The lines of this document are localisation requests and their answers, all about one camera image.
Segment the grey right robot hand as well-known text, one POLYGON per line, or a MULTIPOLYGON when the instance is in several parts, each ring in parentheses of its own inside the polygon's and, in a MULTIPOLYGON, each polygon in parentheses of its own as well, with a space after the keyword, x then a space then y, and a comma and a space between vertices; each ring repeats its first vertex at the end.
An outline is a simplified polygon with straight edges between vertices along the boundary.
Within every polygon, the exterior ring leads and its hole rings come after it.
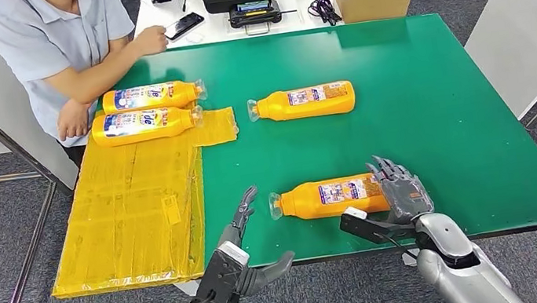
POLYGON ((433 201, 416 174, 391 159, 376 155, 371 158, 373 163, 365 165, 389 204, 389 222, 409 225, 417 217, 433 213, 433 201))

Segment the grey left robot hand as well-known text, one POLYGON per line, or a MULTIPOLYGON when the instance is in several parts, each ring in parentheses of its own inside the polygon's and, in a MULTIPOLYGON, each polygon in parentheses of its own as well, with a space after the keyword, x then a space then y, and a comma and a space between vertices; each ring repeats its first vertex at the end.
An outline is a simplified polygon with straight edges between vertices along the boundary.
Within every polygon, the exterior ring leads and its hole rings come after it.
POLYGON ((241 297, 252 296, 270 283, 275 282, 283 274, 290 270, 294 255, 293 251, 286 251, 279 257, 279 260, 262 268, 248 266, 248 253, 241 247, 247 222, 254 209, 250 204, 254 201, 258 193, 257 187, 251 185, 239 201, 239 205, 232 217, 230 224, 226 225, 218 240, 217 250, 226 254, 233 261, 236 261, 239 269, 231 273, 236 288, 235 292, 241 297))

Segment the person's left hand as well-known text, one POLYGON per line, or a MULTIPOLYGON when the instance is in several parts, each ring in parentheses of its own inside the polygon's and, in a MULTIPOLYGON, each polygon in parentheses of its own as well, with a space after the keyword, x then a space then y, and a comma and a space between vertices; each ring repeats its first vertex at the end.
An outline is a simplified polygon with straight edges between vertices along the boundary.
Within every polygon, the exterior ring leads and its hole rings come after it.
POLYGON ((58 135, 61 141, 73 137, 83 137, 89 132, 90 104, 68 100, 61 108, 57 120, 58 135))

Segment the person's right hand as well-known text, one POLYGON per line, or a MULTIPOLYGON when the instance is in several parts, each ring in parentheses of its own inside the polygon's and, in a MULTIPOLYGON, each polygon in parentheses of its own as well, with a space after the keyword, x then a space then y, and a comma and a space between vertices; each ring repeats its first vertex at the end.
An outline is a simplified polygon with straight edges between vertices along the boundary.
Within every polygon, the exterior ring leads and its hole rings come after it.
POLYGON ((136 57, 163 53, 168 46, 166 29, 159 25, 145 28, 134 38, 131 45, 133 46, 136 57))

